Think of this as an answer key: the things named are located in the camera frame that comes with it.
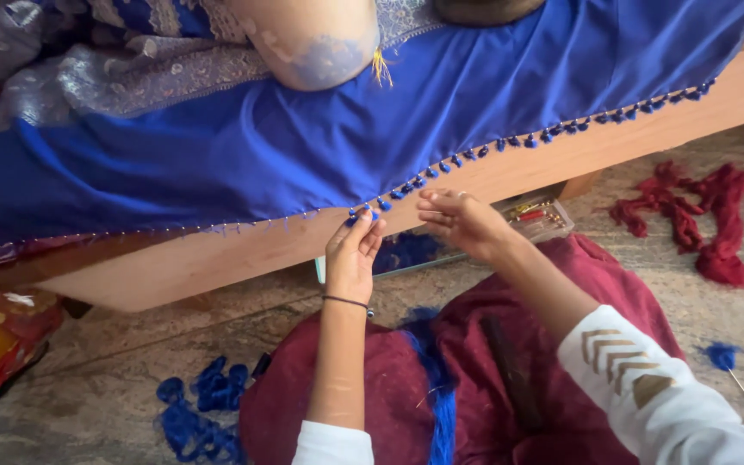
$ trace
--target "granite floor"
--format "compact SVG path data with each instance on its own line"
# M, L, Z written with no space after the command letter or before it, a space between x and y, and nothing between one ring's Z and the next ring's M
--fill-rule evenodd
M646 239L616 227L599 208L633 196L631 187L667 159L707 174L726 161L744 166L744 127L605 170L591 194L565 202L582 232L634 270L656 294L697 377L720 391L744 418L744 397L727 373L697 353L711 340L744 349L744 291L703 281L694 256L679 256L667 221L654 217ZM703 233L713 222L701 219ZM744 247L741 251L744 260ZM375 285L377 322L394 325L415 305L443 305L490 270L471 260L419 270ZM254 363L320 300L306 263L208 295L209 310L177 303L137 314L94 309L69 320L46 359L0 401L0 464L119 465L176 463L153 423L163 405L159 381L196 375L220 354ZM744 384L744 353L737 377Z

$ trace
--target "woman's right hand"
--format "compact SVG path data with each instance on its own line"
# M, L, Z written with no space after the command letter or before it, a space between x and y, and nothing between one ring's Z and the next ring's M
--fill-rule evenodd
M476 260L494 263L521 238L495 208L465 192L425 189L421 198L418 218L427 222L430 232Z

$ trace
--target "white sleeve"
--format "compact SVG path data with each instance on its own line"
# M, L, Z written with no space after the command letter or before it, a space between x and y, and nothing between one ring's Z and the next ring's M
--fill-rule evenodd
M640 462L744 463L737 412L613 307L602 305L586 316L558 356Z
M292 465L373 465L366 431L304 420Z

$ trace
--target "black bracelet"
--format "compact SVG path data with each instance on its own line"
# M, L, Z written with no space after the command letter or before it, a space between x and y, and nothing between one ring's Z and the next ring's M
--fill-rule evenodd
M375 316L375 312L373 312L372 309L370 309L370 307L367 304L362 304L361 302L350 301L349 299L342 299L341 297L335 297L334 295L324 295L323 299L324 300L330 299L332 301L346 302L347 304L358 305L366 309L367 318L372 318Z

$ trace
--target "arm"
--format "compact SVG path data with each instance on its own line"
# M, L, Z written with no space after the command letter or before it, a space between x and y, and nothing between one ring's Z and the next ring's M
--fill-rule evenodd
M352 228L341 226L325 249L325 294L362 304L372 295L372 262L386 221L364 212ZM371 464L372 443L364 431L366 310L324 300L320 339L306 420L293 464Z
M564 369L642 462L744 462L740 417L717 391L698 383L683 361L668 356L615 309L599 305L489 205L449 190L424 190L421 196L418 217L471 257L490 263L521 294L560 343Z

